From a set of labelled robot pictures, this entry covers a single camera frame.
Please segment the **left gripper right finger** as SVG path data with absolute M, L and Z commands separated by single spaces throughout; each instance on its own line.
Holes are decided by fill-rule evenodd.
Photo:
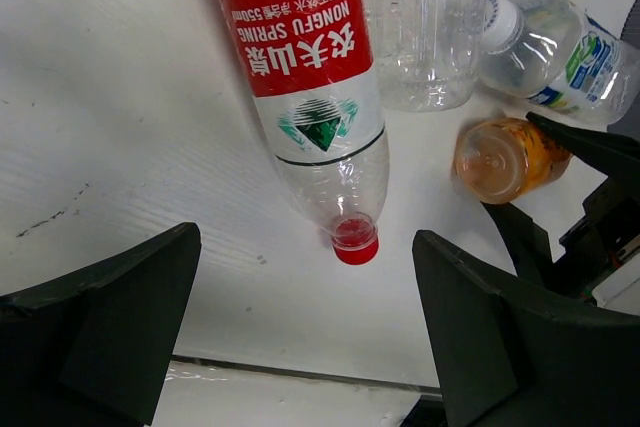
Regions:
M 438 234 L 412 255 L 452 426 L 635 426 L 639 320 L 552 293 Z

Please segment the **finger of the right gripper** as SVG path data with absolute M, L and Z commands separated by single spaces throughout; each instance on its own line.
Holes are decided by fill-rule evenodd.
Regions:
M 526 119 L 585 164 L 616 182 L 639 181 L 639 142 L 623 135 L 571 127 L 534 112 Z
M 553 266 L 546 230 L 511 203 L 483 203 L 505 244 L 517 275 L 542 287 L 545 271 Z

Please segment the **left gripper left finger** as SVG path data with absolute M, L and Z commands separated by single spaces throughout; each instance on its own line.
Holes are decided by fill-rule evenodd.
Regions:
M 2 296 L 2 425 L 151 425 L 200 253 L 185 222 Z

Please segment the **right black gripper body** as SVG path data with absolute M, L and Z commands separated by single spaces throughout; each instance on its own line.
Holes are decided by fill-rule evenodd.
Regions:
M 593 289 L 639 253 L 639 198 L 606 179 L 582 203 L 584 216 L 560 239 L 560 293 L 590 297 Z

